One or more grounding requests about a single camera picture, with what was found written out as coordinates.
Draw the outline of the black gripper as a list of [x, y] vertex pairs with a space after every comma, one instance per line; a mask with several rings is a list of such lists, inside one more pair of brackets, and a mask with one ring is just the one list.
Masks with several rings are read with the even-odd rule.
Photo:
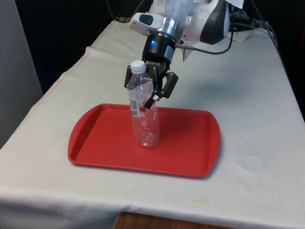
[[[142, 52], [142, 61], [151, 65], [153, 91], [150, 98], [145, 102], [144, 107], [150, 109], [154, 102], [162, 98], [170, 98], [179, 77], [174, 72], [167, 72], [175, 52], [176, 43], [171, 37], [161, 33], [148, 35]], [[124, 87], [132, 77], [131, 67], [127, 67]]]

